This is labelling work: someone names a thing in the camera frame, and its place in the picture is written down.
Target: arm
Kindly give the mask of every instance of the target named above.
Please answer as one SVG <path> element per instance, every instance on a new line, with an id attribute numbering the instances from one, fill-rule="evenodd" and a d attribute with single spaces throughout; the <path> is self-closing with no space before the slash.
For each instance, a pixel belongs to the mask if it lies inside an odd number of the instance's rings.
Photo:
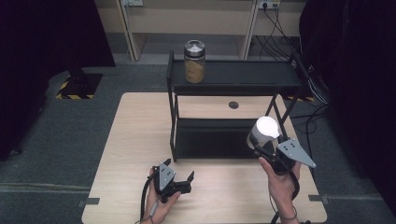
<path id="1" fill-rule="evenodd" d="M 289 175 L 277 175 L 268 161 L 262 157 L 259 158 L 259 162 L 262 165 L 262 169 L 268 175 L 268 189 L 278 209 L 280 221 L 282 224 L 299 224 L 291 200 L 292 193 L 294 192 L 291 177 Z M 301 164 L 296 162 L 292 168 L 297 178 L 300 177 L 300 167 Z"/>
<path id="2" fill-rule="evenodd" d="M 149 183 L 148 196 L 146 198 L 146 208 L 145 215 L 143 215 L 142 224 L 160 224 L 165 220 L 166 215 L 168 215 L 172 206 L 176 203 L 178 197 L 180 197 L 180 192 L 175 193 L 168 199 L 167 203 L 161 203 L 158 198 L 157 193 L 154 189 L 154 182 L 151 180 Z M 154 211 L 152 217 L 150 217 L 150 212 L 154 204 L 157 203 L 157 208 Z"/>

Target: silver lid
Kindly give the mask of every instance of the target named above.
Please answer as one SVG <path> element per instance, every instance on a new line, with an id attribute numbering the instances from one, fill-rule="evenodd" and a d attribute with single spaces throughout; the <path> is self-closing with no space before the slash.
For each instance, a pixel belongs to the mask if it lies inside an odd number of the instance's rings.
<path id="1" fill-rule="evenodd" d="M 189 40 L 184 45 L 184 53 L 192 58 L 202 57 L 205 55 L 205 44 L 199 40 Z"/>

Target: jar with yellow contents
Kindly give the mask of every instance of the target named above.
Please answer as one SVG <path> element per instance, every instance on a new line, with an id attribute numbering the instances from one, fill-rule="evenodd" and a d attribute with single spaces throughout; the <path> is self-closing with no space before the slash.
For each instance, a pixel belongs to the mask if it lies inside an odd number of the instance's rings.
<path id="1" fill-rule="evenodd" d="M 190 83 L 199 83 L 205 76 L 205 44 L 199 40 L 190 40 L 184 46 L 184 64 L 186 79 Z"/>

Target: wall socket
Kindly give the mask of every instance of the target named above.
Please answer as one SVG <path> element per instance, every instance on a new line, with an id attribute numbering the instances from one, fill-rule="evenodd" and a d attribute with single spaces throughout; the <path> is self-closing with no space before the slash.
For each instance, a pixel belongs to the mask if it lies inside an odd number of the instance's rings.
<path id="1" fill-rule="evenodd" d="M 121 0 L 125 7 L 142 7 L 143 0 Z"/>
<path id="2" fill-rule="evenodd" d="M 280 0 L 261 0 L 259 8 L 264 8 L 264 3 L 267 4 L 267 9 L 275 9 L 275 7 L 279 8 Z"/>

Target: white cup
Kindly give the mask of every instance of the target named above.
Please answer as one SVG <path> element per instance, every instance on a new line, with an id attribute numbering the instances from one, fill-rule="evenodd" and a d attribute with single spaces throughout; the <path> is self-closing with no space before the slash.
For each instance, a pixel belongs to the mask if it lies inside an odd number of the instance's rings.
<path id="1" fill-rule="evenodd" d="M 254 148 L 250 142 L 250 135 L 257 139 L 259 146 L 264 146 L 269 141 L 274 141 L 279 137 L 279 131 L 276 121 L 271 117 L 261 117 L 254 124 L 249 135 L 247 136 L 247 145 Z"/>

